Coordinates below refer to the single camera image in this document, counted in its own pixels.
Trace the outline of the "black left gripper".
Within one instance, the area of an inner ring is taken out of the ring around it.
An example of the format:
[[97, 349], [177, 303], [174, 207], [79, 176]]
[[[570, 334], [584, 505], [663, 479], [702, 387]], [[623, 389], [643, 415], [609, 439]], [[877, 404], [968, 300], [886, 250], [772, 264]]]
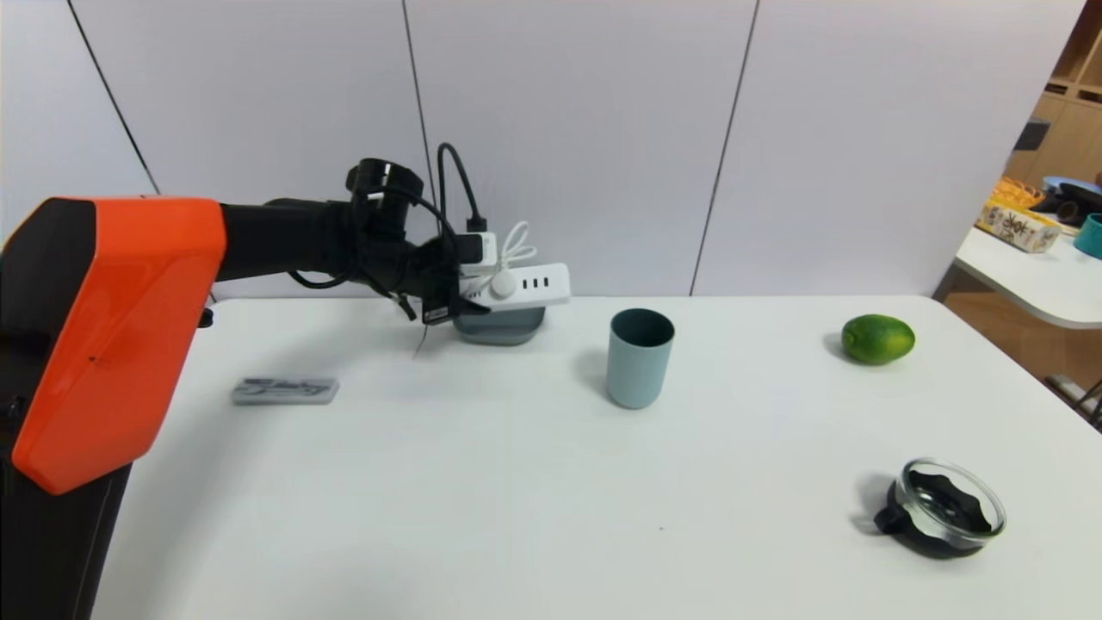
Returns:
[[461, 297], [460, 267], [454, 244], [421, 244], [409, 255], [406, 295], [420, 302], [422, 325], [435, 326], [461, 315], [491, 313], [473, 300]]

